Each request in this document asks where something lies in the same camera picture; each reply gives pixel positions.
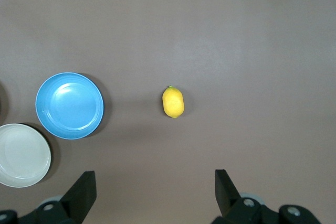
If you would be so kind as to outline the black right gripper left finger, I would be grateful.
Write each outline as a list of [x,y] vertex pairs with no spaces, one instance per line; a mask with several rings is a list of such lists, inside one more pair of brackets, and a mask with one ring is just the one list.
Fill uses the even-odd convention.
[[94,171],[84,172],[59,201],[41,204],[19,223],[83,223],[97,198]]

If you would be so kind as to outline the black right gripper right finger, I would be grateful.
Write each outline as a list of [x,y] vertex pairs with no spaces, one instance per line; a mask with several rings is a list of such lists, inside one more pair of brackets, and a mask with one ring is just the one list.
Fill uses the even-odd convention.
[[221,215],[213,223],[278,223],[279,215],[251,197],[242,197],[224,169],[215,171],[215,197]]

